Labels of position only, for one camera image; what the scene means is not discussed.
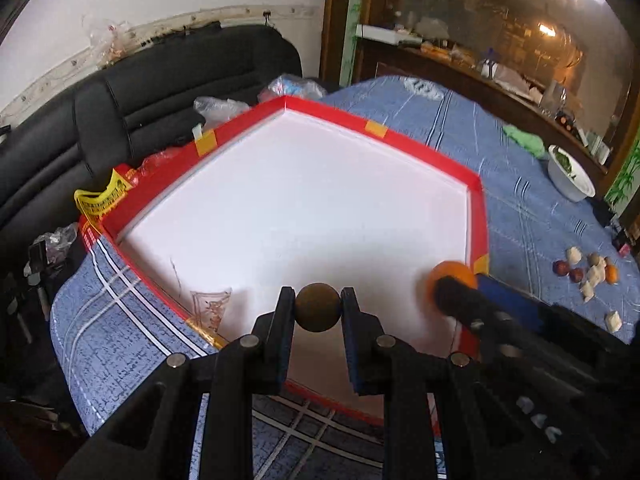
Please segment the black leather sofa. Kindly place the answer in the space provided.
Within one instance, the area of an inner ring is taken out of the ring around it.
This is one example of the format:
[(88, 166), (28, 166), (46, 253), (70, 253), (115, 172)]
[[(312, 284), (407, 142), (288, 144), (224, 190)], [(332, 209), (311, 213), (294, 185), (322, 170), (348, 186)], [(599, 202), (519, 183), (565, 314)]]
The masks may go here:
[(268, 82), (299, 75), (295, 47), (264, 25), (205, 27), (99, 70), (40, 107), (1, 144), (1, 245), (29, 244), (76, 218), (78, 188), (189, 140), (199, 96), (254, 105)]

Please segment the small orange tangerine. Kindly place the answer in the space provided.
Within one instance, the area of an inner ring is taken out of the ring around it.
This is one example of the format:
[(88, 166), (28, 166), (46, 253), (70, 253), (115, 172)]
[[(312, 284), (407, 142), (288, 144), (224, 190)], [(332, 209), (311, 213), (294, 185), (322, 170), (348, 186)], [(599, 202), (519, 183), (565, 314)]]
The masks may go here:
[(614, 266), (614, 264), (607, 264), (605, 267), (605, 281), (607, 281), (608, 284), (614, 285), (619, 279), (616, 266)]

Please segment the dark red jujube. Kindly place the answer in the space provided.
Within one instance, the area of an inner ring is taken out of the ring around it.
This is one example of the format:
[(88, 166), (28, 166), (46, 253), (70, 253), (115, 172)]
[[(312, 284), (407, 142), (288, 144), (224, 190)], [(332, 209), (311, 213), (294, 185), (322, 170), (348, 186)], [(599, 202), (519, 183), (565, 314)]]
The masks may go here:
[(557, 276), (567, 276), (570, 273), (570, 264), (565, 260), (556, 260), (552, 263), (552, 271)]
[(570, 276), (570, 280), (576, 284), (581, 283), (585, 278), (585, 273), (582, 268), (570, 269), (570, 273), (568, 275)]

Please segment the brown longan on cloth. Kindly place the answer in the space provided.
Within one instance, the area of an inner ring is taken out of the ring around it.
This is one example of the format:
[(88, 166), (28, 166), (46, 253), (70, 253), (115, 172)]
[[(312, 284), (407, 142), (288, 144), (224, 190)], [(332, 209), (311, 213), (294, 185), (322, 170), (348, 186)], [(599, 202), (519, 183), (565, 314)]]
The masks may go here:
[(600, 263), (601, 259), (602, 259), (602, 257), (599, 254), (597, 254), (596, 252), (592, 252), (587, 257), (587, 260), (588, 260), (588, 263), (590, 264), (590, 266), (597, 266)]

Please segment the green cloth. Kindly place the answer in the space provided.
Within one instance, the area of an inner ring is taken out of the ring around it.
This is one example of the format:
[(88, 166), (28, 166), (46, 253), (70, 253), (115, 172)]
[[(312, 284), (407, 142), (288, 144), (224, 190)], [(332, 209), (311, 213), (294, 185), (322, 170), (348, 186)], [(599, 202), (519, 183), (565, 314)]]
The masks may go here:
[(505, 125), (502, 127), (502, 131), (508, 139), (511, 139), (518, 144), (518, 146), (524, 148), (525, 151), (528, 151), (529, 154), (536, 159), (543, 159), (547, 153), (544, 141), (540, 136), (536, 136), (536, 134), (523, 131), (514, 125)]

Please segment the beige wrapped candy piece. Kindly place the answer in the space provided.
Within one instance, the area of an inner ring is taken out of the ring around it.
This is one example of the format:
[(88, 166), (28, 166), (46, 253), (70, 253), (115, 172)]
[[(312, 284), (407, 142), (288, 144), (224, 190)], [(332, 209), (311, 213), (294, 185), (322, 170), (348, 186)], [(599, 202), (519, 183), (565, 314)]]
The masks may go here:
[(577, 246), (572, 246), (567, 248), (566, 252), (566, 260), (571, 266), (577, 266), (578, 263), (582, 261), (582, 252)]

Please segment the red rimmed white tray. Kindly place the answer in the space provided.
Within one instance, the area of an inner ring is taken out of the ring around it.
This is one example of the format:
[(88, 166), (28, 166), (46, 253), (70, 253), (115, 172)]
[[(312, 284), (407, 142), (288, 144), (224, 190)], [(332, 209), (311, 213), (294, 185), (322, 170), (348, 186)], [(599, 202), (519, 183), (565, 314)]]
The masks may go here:
[(488, 268), (480, 177), (386, 127), (280, 98), (204, 133), (127, 191), (91, 244), (126, 297), (159, 299), (215, 346), (247, 334), (282, 287), (352, 288), (416, 350), (477, 352), (425, 297), (427, 274)]

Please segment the wooden sideboard cabinet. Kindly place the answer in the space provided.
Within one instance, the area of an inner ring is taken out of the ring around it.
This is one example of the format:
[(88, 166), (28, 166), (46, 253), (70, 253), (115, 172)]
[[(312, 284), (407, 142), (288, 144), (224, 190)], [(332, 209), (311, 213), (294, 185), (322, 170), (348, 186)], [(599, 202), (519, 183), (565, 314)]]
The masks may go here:
[(639, 125), (639, 47), (606, 0), (326, 0), (320, 74), (435, 81), (566, 148), (599, 195)]

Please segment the brown round longan fruit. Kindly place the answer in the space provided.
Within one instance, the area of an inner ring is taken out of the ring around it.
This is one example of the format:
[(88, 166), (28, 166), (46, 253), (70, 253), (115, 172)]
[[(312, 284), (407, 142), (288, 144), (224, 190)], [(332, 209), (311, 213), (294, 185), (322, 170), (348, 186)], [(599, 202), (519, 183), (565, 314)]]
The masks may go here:
[(303, 287), (295, 298), (295, 321), (307, 332), (323, 333), (341, 318), (341, 297), (328, 284), (312, 283)]

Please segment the yellow printed label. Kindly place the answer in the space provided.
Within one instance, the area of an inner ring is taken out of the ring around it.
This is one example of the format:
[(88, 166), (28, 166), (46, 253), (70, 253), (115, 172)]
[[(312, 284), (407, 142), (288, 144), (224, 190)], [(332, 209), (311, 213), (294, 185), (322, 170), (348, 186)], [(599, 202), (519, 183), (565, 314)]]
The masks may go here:
[(102, 192), (76, 190), (74, 201), (80, 213), (97, 230), (102, 229), (102, 219), (127, 195), (134, 186), (116, 169)]

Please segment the white bowl with greens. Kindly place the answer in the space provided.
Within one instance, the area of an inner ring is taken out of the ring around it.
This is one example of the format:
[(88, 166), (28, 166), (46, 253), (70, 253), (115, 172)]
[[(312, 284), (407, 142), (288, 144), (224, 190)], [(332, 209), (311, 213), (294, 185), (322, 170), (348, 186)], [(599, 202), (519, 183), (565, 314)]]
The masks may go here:
[(596, 196), (596, 188), (584, 168), (557, 145), (548, 147), (547, 171), (556, 189), (571, 202)]

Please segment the blue plaid tablecloth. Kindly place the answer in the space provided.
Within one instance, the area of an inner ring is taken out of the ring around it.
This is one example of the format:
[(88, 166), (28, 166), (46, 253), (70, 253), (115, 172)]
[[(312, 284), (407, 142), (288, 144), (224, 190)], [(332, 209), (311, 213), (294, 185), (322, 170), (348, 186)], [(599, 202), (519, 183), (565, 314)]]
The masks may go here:
[[(326, 104), (408, 136), (461, 162), (483, 180), (490, 272), (549, 304), (562, 304), (595, 323), (617, 312), (620, 339), (631, 340), (639, 316), (639, 271), (617, 259), (620, 281), (589, 302), (557, 278), (552, 262), (564, 250), (614, 255), (611, 233), (586, 202), (567, 200), (546, 167), (508, 139), (502, 122), (476, 103), (431, 85), (389, 76), (355, 84)], [(111, 244), (80, 230), (81, 265), (56, 294), (51, 339), (78, 414), (95, 432), (172, 352), (196, 358), (209, 345), (155, 298)], [(332, 408), (293, 393), (253, 402), (253, 463), (259, 479), (377, 479), (382, 434)]]

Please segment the clear plastic bag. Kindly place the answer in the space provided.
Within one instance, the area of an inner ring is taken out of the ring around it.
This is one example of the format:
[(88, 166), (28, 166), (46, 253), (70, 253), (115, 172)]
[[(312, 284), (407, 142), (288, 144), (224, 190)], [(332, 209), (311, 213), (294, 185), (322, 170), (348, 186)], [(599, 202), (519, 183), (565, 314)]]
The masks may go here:
[(241, 101), (199, 96), (194, 100), (193, 108), (203, 117), (202, 129), (208, 130), (247, 112), (250, 106)]

